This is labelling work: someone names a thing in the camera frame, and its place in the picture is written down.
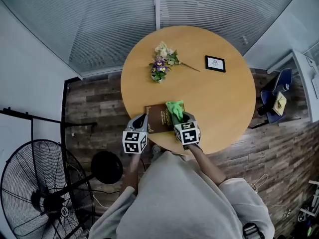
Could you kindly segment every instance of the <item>blue chair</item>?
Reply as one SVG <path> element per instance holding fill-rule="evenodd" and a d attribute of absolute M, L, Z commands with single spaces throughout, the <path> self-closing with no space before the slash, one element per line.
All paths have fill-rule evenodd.
<path fill-rule="evenodd" d="M 278 92 L 285 92 L 289 90 L 289 86 L 293 81 L 292 68 L 282 70 L 276 77 L 274 77 L 266 86 L 260 91 L 260 97 L 256 100 L 261 100 L 263 106 L 257 109 L 259 115 L 266 114 L 267 119 L 265 122 L 250 127 L 251 129 L 258 128 L 267 124 L 274 124 L 280 121 L 285 112 L 280 116 L 274 110 L 273 106 L 276 101 Z"/>

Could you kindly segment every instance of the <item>flower bouquet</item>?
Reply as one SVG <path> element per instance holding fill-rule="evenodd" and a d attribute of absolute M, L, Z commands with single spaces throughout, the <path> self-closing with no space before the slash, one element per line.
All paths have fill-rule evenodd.
<path fill-rule="evenodd" d="M 198 71 L 197 69 L 186 65 L 181 62 L 177 56 L 177 50 L 173 51 L 169 49 L 164 42 L 161 42 L 159 46 L 155 48 L 154 52 L 154 63 L 150 63 L 151 69 L 151 78 L 161 83 L 165 80 L 168 70 L 171 70 L 169 66 L 173 65 L 185 65 L 191 69 Z"/>

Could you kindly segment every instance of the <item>table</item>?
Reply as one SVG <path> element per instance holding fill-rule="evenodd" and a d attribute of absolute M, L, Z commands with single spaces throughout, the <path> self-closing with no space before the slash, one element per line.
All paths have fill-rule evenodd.
<path fill-rule="evenodd" d="M 177 49 L 183 65 L 175 65 L 162 83 L 151 79 L 149 63 L 161 42 Z M 226 73 L 205 69 L 205 55 L 223 58 Z M 238 140 L 249 125 L 255 109 L 255 84 L 241 54 L 222 37 L 192 26 L 157 30 L 139 41 L 124 63 L 121 92 L 131 118 L 145 106 L 183 100 L 186 112 L 195 116 L 201 129 L 204 153 L 220 151 Z M 184 151 L 174 132 L 149 134 L 159 146 L 179 154 Z"/>
<path fill-rule="evenodd" d="M 312 79 L 315 76 L 315 74 L 319 74 L 319 71 L 313 59 L 308 58 L 307 56 L 303 55 L 302 53 L 296 50 L 291 50 L 291 52 L 286 57 L 284 57 L 283 59 L 278 61 L 275 65 L 273 65 L 270 69 L 268 69 L 267 73 L 270 74 L 274 72 L 275 70 L 279 70 L 283 65 L 285 65 L 291 59 L 294 60 L 296 64 L 296 68 L 298 70 L 298 73 L 303 83 L 309 116 L 306 119 L 295 119 L 295 120 L 279 123 L 279 125 L 288 125 L 294 122 L 318 121 L 319 120 L 319 99 L 316 96 Z"/>

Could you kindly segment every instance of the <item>white wall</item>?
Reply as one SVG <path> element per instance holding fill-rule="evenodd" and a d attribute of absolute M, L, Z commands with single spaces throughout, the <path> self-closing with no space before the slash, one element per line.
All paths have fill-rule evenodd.
<path fill-rule="evenodd" d="M 301 53 L 319 41 L 319 0 L 292 0 L 244 55 L 248 65 L 269 68 L 291 49 Z"/>
<path fill-rule="evenodd" d="M 64 81 L 77 76 L 0 2 L 0 109 L 60 120 Z M 34 131 L 60 141 L 58 124 L 35 121 Z"/>

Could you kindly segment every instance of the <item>round wooden table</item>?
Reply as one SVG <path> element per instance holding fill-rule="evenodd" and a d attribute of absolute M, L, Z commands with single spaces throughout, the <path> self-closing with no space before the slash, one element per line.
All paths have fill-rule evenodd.
<path fill-rule="evenodd" d="M 151 79 L 149 63 L 155 47 L 163 41 L 177 49 L 183 65 L 172 66 L 166 79 Z M 223 58 L 226 73 L 205 69 L 205 55 Z M 220 151 L 240 138 L 255 109 L 255 84 L 241 54 L 224 38 L 192 26 L 172 26 L 157 30 L 139 41 L 126 58 L 121 91 L 131 118 L 145 112 L 145 106 L 183 100 L 185 111 L 195 116 L 201 130 L 200 146 L 205 154 Z M 189 154 L 174 132 L 149 134 L 149 139 L 165 149 Z"/>

